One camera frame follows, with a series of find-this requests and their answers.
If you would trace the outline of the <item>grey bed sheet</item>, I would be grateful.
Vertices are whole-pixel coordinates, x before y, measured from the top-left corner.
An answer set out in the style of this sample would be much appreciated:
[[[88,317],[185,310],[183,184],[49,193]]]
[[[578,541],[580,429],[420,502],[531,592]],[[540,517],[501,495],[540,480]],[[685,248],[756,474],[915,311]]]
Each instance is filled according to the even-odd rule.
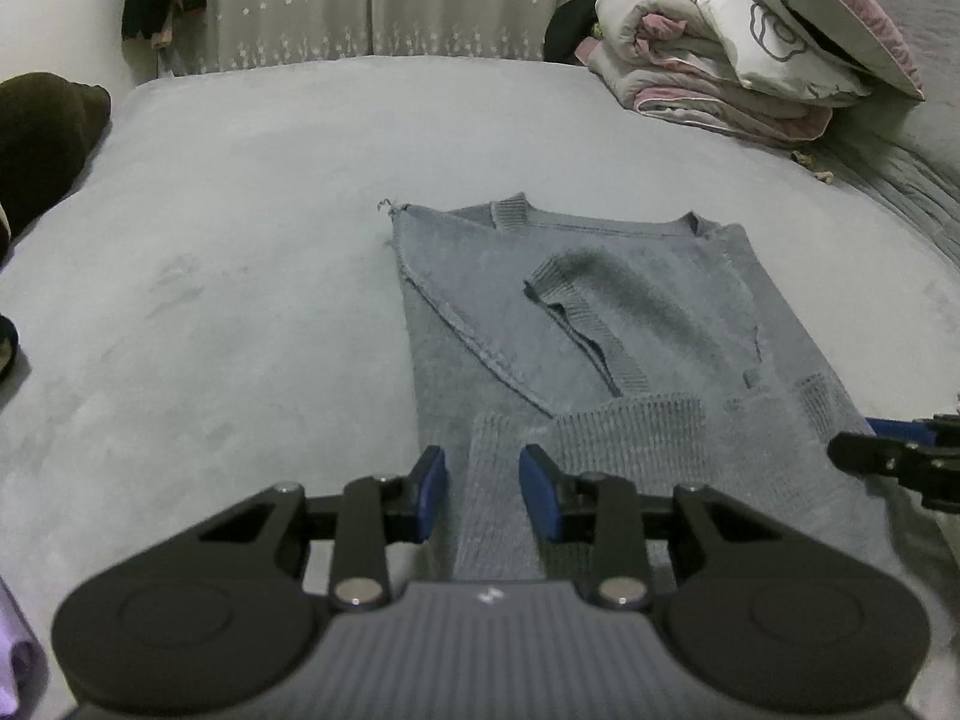
[[[2,273],[2,583],[39,718],[952,718],[942,512],[890,574],[708,484],[565,472],[578,567],[443,577],[392,215],[742,227],[864,419],[958,385],[957,270],[786,154],[578,67],[361,57],[166,78]]]

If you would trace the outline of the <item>pink grey pillow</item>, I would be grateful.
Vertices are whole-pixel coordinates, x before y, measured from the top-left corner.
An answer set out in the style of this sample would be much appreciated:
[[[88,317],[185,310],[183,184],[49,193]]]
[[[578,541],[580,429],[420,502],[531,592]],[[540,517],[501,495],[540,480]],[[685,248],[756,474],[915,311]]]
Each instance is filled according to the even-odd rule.
[[[918,65],[895,21],[877,0],[758,0],[823,54],[924,98]]]

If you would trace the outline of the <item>grey knit sweater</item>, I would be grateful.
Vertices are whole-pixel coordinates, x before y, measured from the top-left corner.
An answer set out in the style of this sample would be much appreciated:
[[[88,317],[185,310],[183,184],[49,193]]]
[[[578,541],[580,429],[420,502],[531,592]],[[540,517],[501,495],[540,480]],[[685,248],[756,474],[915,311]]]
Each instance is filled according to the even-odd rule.
[[[708,484],[893,575],[919,575],[905,496],[837,470],[859,433],[833,367],[742,227],[552,215],[524,197],[392,215],[423,439],[444,447],[443,577],[545,578],[579,548],[542,548],[517,460],[647,494]]]

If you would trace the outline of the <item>olive black garment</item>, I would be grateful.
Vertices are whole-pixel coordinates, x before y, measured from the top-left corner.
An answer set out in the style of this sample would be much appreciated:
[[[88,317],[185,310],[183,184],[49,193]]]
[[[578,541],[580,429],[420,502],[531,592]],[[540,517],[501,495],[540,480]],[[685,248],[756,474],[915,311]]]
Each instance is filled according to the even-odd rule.
[[[0,380],[5,380],[13,369],[20,348],[20,337],[14,323],[0,316]]]

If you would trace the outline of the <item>lilac purple garment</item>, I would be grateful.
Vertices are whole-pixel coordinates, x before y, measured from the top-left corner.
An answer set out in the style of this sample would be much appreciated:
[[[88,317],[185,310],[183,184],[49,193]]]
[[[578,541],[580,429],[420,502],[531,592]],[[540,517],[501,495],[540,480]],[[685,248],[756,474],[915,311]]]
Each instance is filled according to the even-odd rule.
[[[28,718],[46,689],[46,656],[13,593],[0,589],[0,710],[3,718]]]

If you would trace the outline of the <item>black object behind quilt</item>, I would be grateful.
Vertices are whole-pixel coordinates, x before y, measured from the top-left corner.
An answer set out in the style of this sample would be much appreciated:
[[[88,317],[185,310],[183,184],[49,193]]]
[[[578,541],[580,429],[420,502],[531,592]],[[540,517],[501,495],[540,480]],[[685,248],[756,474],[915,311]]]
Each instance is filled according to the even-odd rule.
[[[568,0],[560,5],[545,29],[542,57],[549,64],[579,64],[578,49],[594,36],[596,0]]]

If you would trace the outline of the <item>dark brown striped garment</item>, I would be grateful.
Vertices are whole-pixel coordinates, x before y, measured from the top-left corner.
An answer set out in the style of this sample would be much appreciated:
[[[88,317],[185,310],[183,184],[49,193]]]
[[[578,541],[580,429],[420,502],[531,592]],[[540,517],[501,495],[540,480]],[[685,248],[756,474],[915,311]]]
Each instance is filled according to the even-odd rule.
[[[70,192],[110,121],[104,86],[33,71],[2,83],[2,255]]]

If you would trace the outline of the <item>folded pink grey quilt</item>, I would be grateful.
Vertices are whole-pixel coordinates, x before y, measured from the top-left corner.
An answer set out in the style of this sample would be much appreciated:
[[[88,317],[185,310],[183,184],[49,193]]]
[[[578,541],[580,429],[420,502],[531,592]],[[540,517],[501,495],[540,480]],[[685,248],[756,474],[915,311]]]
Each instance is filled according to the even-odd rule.
[[[576,50],[620,106],[768,146],[811,143],[871,87],[757,0],[596,0]]]

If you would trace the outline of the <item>grey ribbed blanket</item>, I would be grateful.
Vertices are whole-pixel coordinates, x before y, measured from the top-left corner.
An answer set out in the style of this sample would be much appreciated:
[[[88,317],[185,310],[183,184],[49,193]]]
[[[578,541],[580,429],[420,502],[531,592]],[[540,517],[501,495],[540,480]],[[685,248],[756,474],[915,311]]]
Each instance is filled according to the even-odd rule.
[[[867,193],[957,262],[960,0],[877,2],[905,37],[926,98],[879,86],[833,115],[825,137],[794,158]]]

